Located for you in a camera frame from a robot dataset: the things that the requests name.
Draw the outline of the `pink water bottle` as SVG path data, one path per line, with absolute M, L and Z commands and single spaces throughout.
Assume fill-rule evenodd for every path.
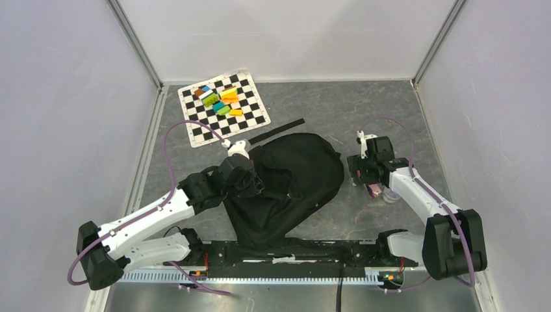
M 372 200 L 375 200 L 377 198 L 380 198 L 383 195 L 383 190 L 381 189 L 381 185 L 378 183 L 374 184 L 365 184 L 365 189 L 368 192 L 368 195 Z

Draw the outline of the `black student backpack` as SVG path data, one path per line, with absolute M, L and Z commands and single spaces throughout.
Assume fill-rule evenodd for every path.
M 314 133 L 275 135 L 304 124 L 295 120 L 253 137 L 249 155 L 258 193 L 228 196 L 225 210 L 237 235 L 240 258 L 269 259 L 269 252 L 286 257 L 299 247 L 316 256 L 333 254 L 344 277 L 346 249 L 324 248 L 311 241 L 286 238 L 286 234 L 330 202 L 344 181 L 340 153 Z

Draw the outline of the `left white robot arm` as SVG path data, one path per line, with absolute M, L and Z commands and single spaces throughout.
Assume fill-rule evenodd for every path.
M 204 247 L 189 236 L 176 233 L 165 239 L 151 236 L 180 220 L 219 206 L 230 195 L 253 197 L 259 193 L 253 161 L 235 154 L 219 166 L 211 166 L 173 186 L 169 193 L 119 220 L 97 226 L 88 221 L 78 228 L 77 258 L 70 266 L 68 282 L 77 285 L 73 271 L 81 265 L 93 291 L 116 283 L 137 268 L 184 260 L 198 264 Z

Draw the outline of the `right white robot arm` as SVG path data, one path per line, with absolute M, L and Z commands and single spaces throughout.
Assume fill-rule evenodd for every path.
M 403 199 L 423 221 L 423 235 L 405 229 L 379 234 L 376 259 L 392 265 L 403 257 L 424 267 L 435 280 L 473 278 L 487 269 L 481 216 L 461 209 L 431 187 L 406 158 L 397 158 L 391 140 L 357 132 L 360 153 L 347 158 L 352 185 L 388 203 Z

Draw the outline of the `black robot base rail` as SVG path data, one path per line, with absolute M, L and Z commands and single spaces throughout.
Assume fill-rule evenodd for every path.
M 204 267 L 210 278 L 360 278 L 366 268 L 415 268 L 418 263 L 384 253 L 375 240 L 285 238 L 273 245 L 248 246 L 213 240 L 192 245 L 182 268 Z

